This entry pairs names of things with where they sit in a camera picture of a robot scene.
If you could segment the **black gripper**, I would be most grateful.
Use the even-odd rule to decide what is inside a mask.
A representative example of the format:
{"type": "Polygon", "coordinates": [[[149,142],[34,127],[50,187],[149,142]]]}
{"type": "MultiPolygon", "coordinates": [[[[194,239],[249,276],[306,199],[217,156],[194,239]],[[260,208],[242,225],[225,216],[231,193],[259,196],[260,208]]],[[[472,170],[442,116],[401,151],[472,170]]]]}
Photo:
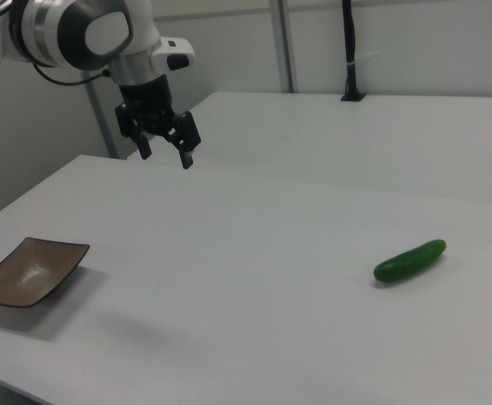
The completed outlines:
{"type": "Polygon", "coordinates": [[[180,155],[184,170],[193,165],[192,154],[201,143],[196,122],[190,111],[176,114],[166,75],[145,84],[120,85],[123,103],[115,108],[120,133],[137,146],[142,159],[151,156],[145,132],[164,136],[180,155]]]}

